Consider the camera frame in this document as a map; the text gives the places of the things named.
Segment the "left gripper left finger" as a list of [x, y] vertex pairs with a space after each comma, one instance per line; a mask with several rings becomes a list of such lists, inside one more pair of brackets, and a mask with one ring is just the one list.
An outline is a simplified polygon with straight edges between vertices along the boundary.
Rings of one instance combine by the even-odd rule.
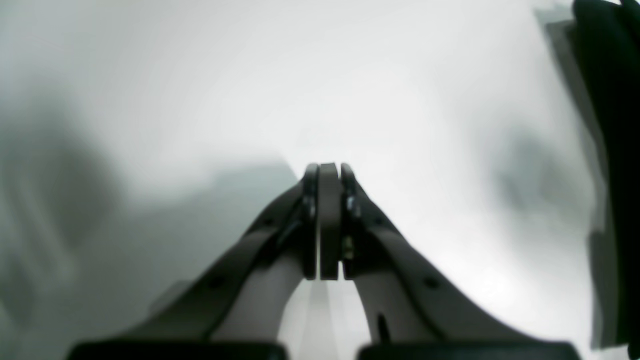
[[338, 278], [340, 220], [336, 164], [309, 164], [199, 280], [121, 339], [275, 342], [298, 285]]

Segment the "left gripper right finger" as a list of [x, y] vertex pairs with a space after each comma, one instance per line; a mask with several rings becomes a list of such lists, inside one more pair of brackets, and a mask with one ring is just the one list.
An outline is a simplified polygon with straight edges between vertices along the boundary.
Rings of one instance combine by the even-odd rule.
[[423, 257], [340, 167], [343, 273], [375, 343], [524, 343], [531, 338], [471, 301]]

